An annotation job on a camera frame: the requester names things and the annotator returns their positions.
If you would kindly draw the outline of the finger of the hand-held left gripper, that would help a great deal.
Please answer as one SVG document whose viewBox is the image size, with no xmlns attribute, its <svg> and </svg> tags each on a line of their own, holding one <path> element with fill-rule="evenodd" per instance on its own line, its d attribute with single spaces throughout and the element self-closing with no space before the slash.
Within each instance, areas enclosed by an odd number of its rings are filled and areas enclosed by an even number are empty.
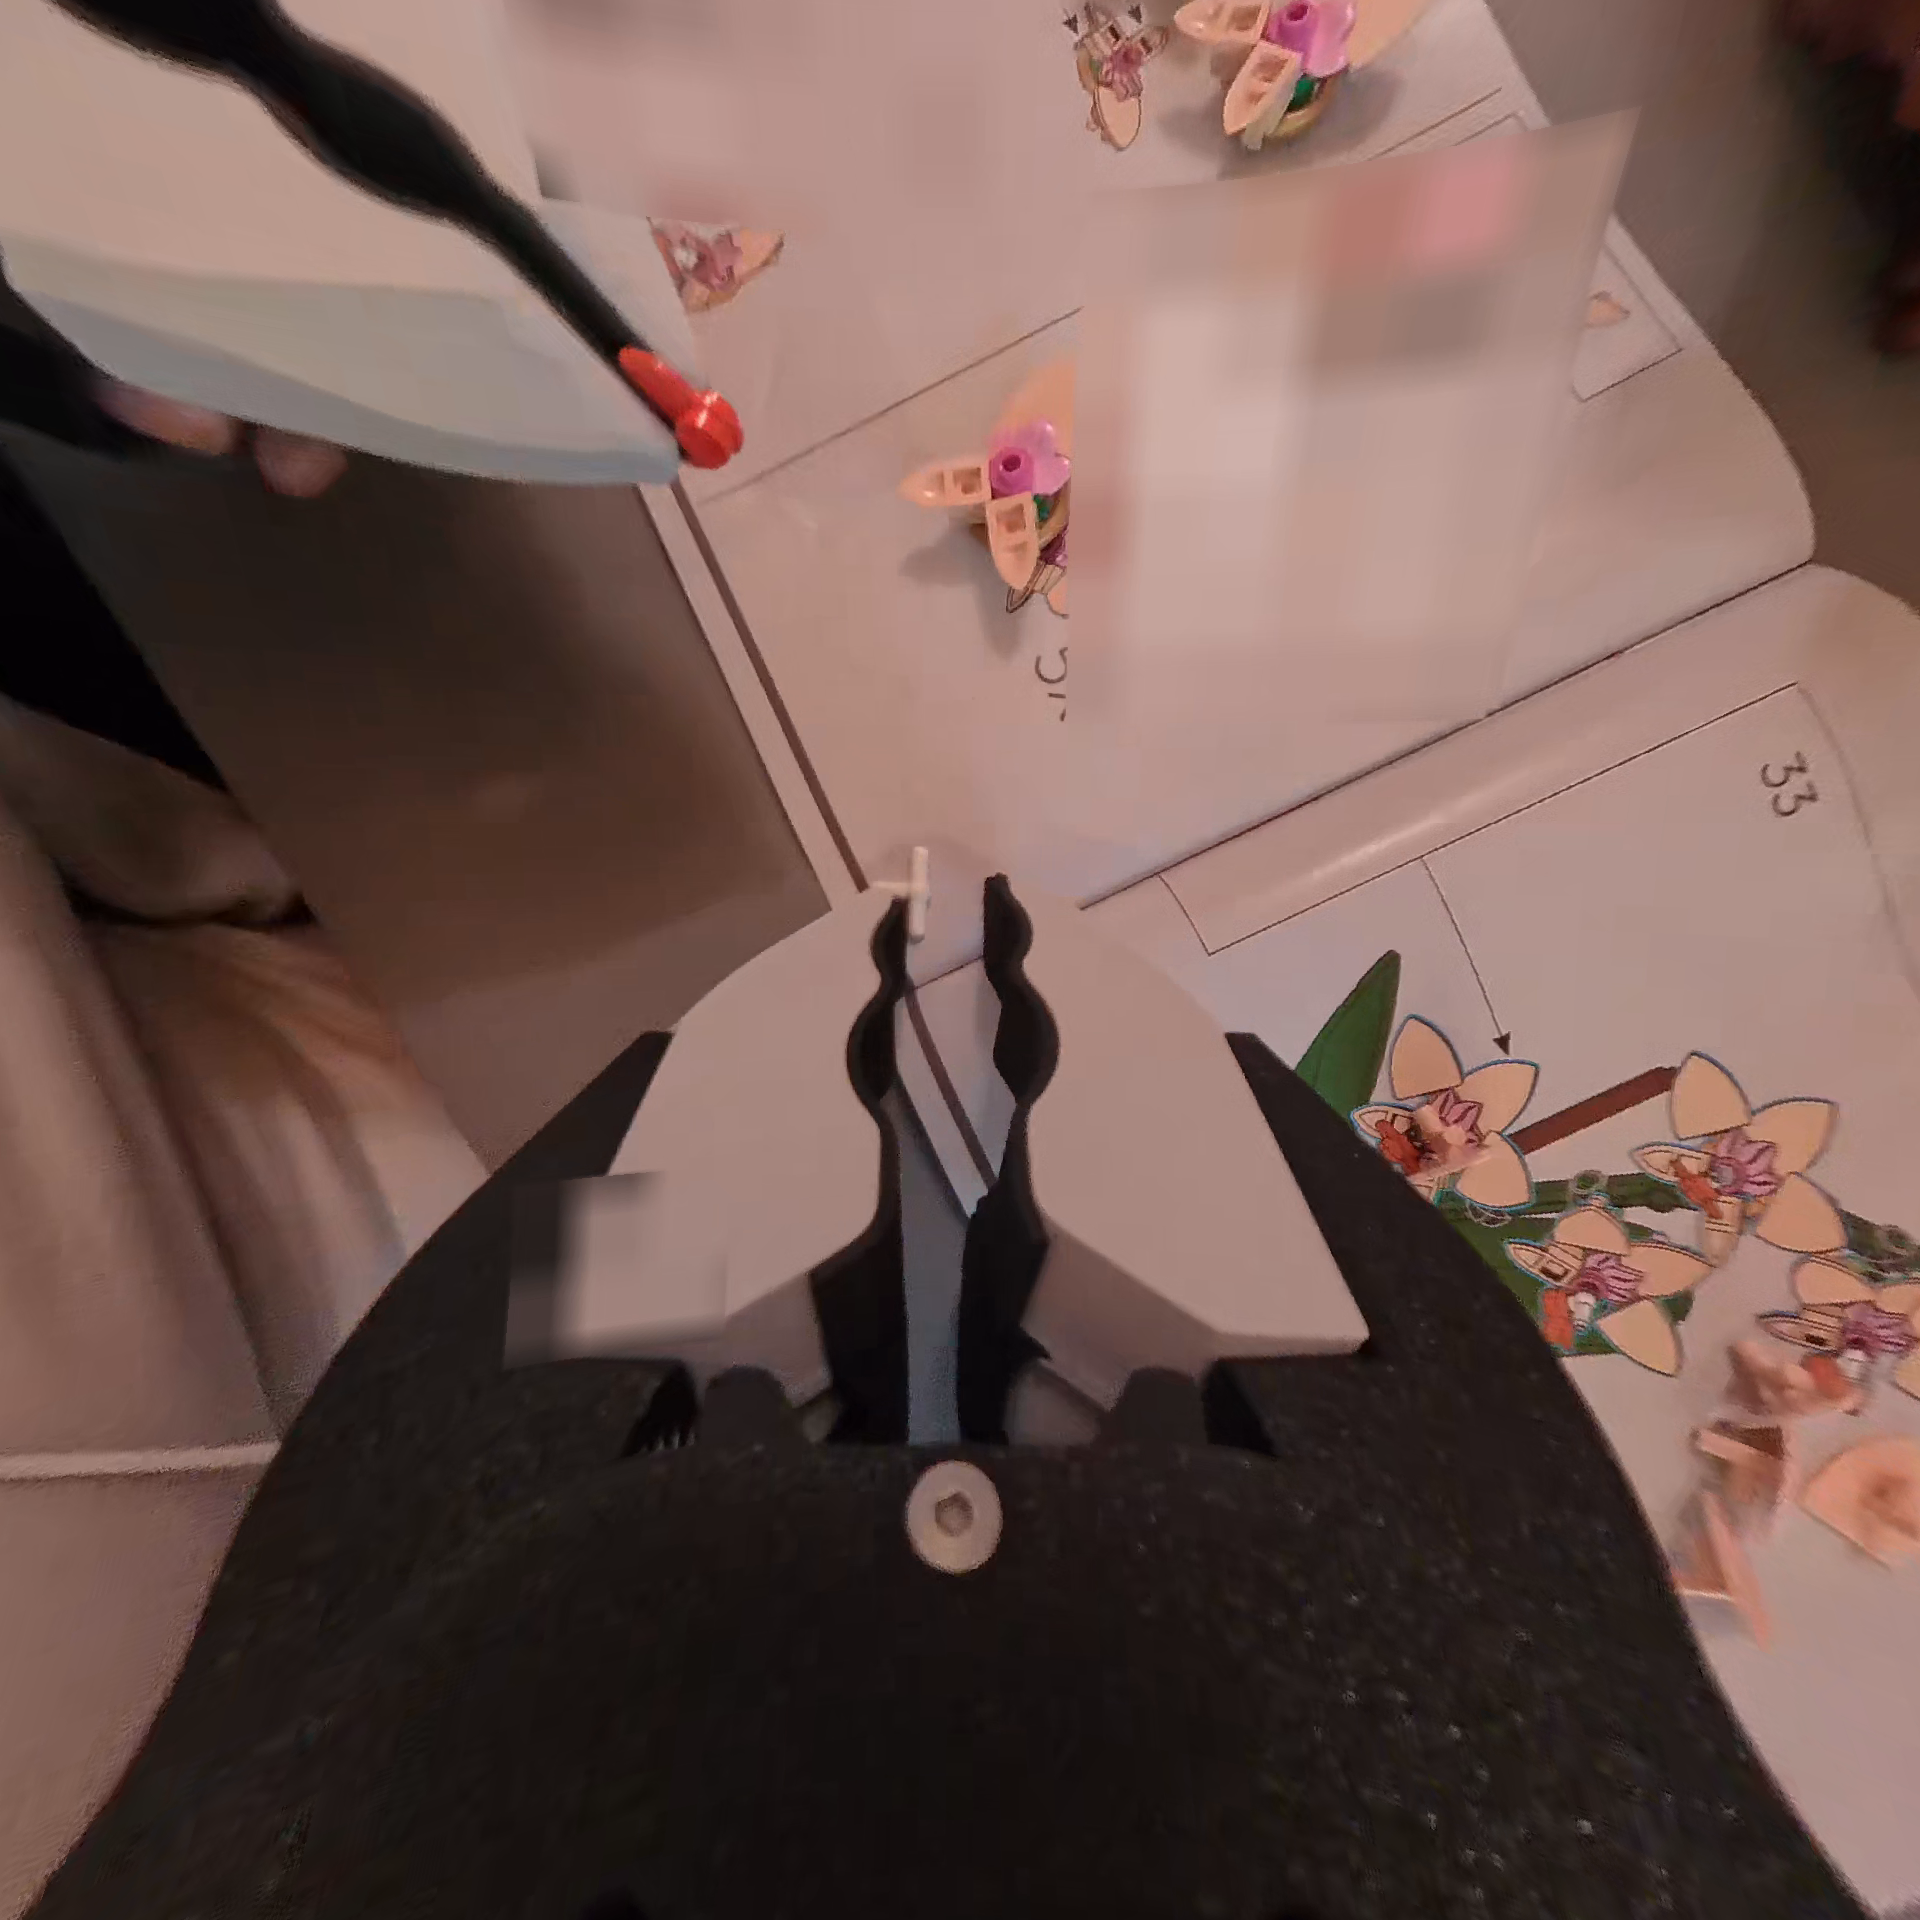
<svg viewBox="0 0 1920 1920">
<path fill-rule="evenodd" d="M 307 152 L 384 210 L 423 214 L 635 393 L 708 393 L 645 228 L 542 204 L 498 4 L 256 4 L 256 81 Z"/>
<path fill-rule="evenodd" d="M 304 149 L 256 84 L 256 4 L 8 3 L 2 67 L 4 282 L 109 377 L 445 474 L 679 476 L 475 244 Z"/>
</svg>

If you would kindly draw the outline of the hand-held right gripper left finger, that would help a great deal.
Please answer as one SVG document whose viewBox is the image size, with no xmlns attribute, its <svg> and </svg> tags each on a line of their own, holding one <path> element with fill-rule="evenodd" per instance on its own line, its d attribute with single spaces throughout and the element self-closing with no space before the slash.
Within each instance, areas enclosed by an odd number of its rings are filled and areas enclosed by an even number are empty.
<svg viewBox="0 0 1920 1920">
<path fill-rule="evenodd" d="M 858 897 L 684 1014 L 608 1171 L 608 1354 L 760 1370 L 839 1437 L 906 1440 L 908 923 Z"/>
</svg>

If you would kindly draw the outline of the small red toy brick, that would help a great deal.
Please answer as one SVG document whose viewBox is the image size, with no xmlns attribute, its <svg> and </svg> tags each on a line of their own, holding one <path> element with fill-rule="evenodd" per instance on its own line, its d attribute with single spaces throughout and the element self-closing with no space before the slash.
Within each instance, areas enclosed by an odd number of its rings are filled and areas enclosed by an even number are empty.
<svg viewBox="0 0 1920 1920">
<path fill-rule="evenodd" d="M 744 432 L 736 406 L 722 393 L 701 388 L 659 353 L 629 344 L 616 349 L 614 370 L 668 430 L 684 465 L 717 470 L 742 451 Z"/>
</svg>

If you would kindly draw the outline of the person's left hand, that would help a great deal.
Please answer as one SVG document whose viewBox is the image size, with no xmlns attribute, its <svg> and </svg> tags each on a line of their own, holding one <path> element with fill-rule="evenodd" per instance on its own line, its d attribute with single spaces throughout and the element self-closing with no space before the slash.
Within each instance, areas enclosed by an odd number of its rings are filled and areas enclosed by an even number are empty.
<svg viewBox="0 0 1920 1920">
<path fill-rule="evenodd" d="M 144 442 L 208 459 L 242 459 L 267 492 L 311 499 L 332 490 L 347 468 L 347 454 L 323 440 L 246 422 L 187 401 L 171 401 L 109 376 L 93 377 L 93 398 L 107 418 Z"/>
</svg>

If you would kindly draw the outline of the peach pink toy brick flower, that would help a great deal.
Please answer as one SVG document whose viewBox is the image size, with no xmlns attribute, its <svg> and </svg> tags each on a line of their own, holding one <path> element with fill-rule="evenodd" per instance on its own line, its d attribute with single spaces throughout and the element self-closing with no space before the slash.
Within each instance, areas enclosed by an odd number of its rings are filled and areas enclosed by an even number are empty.
<svg viewBox="0 0 1920 1920">
<path fill-rule="evenodd" d="M 1242 53 L 1221 126 L 1260 154 L 1310 130 L 1343 78 L 1378 60 L 1424 11 L 1426 3 L 1186 3 L 1172 28 L 1197 45 Z"/>
<path fill-rule="evenodd" d="M 1068 614 L 1072 360 L 1054 360 L 1002 406 L 983 451 L 910 470 L 898 496 L 963 524 L 1006 587 L 1006 611 Z"/>
</svg>

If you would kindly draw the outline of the toy brick instruction booklet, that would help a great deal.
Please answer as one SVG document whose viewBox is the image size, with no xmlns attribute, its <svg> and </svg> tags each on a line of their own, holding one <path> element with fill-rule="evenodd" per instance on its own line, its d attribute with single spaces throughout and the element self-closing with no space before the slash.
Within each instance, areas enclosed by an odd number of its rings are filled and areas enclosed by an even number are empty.
<svg viewBox="0 0 1920 1920">
<path fill-rule="evenodd" d="M 1074 906 L 1230 1038 L 1366 1324 L 1349 1357 L 1032 1368 L 1002 1443 L 783 1426 L 540 1468 L 458 1521 L 245 1760 L 95 1869 L 156 1914 L 1916 1915 L 1916 1561 L 1798 1505 L 1916 1440 L 1916 950 L 1800 568 L 1658 534 L 1478 587 L 1509 465 L 1307 368 L 1296 204 L 1357 201 L 1440 4 L 1246 152 L 1178 4 L 695 4 L 695 129 L 800 262 L 717 333 L 700 493 L 843 864 L 922 830 L 955 1128 L 1003 1148 L 981 899 Z M 908 506 L 1072 360 L 1068 614 Z M 1855 1416 L 1727 1516 L 1768 1616 L 1672 1593 L 1727 1348 Z"/>
</svg>

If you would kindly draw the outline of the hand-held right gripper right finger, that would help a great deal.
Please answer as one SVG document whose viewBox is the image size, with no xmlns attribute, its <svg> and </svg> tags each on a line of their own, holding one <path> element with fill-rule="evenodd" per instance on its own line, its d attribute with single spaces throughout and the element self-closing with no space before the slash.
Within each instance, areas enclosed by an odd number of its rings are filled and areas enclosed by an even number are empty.
<svg viewBox="0 0 1920 1920">
<path fill-rule="evenodd" d="M 1006 1440 L 1032 1368 L 1114 1408 L 1139 1371 L 1357 1354 L 1360 1305 L 1214 1018 L 1002 873 L 981 964 L 1013 1116 L 963 1252 L 959 1433 Z"/>
</svg>

